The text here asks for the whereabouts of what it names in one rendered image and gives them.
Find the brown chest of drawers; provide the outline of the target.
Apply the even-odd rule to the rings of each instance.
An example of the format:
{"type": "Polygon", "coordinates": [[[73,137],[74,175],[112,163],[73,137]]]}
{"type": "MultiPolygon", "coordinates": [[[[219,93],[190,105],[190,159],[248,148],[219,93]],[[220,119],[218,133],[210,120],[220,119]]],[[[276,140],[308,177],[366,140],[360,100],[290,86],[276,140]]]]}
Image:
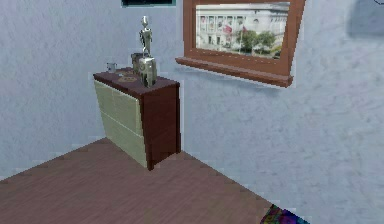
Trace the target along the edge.
{"type": "Polygon", "coordinates": [[[145,87],[130,67],[93,75],[106,137],[151,170],[181,151],[180,99],[177,81],[159,77],[145,87]],[[136,82],[118,82],[122,76],[136,82]]]}

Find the silver figure statue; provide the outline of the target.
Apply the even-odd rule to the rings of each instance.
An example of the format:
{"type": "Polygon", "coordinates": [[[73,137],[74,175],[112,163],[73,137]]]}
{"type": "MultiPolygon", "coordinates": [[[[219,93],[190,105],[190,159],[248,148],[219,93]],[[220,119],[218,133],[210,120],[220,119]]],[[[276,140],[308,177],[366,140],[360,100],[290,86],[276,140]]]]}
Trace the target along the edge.
{"type": "Polygon", "coordinates": [[[139,32],[143,45],[142,55],[139,59],[139,73],[145,87],[151,88],[157,79],[156,60],[151,55],[152,30],[148,27],[148,18],[143,16],[141,19],[143,29],[139,32]]]}

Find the brown framed window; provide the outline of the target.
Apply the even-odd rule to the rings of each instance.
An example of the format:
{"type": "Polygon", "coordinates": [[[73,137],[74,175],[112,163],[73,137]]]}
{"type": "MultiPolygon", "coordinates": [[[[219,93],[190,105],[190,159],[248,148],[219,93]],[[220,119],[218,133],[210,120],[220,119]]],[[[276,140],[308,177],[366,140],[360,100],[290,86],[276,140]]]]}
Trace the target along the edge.
{"type": "Polygon", "coordinates": [[[182,65],[288,87],[306,0],[183,0],[182,65]]]}

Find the multicoloured cloth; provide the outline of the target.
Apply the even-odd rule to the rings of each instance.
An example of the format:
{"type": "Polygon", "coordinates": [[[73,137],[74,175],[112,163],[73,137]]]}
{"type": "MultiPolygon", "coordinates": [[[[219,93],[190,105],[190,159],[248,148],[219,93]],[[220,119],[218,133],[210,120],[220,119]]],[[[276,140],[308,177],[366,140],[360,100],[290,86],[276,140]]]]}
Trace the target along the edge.
{"type": "Polygon", "coordinates": [[[272,204],[260,224],[310,224],[292,212],[272,204]]]}

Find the dark framed wall picture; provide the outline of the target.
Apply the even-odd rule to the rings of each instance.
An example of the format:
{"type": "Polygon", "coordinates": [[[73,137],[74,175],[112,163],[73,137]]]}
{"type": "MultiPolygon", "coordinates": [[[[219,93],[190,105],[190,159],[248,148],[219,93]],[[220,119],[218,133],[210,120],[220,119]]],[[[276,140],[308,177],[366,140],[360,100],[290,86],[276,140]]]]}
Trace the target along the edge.
{"type": "Polygon", "coordinates": [[[121,0],[122,7],[175,6],[176,0],[121,0]]]}

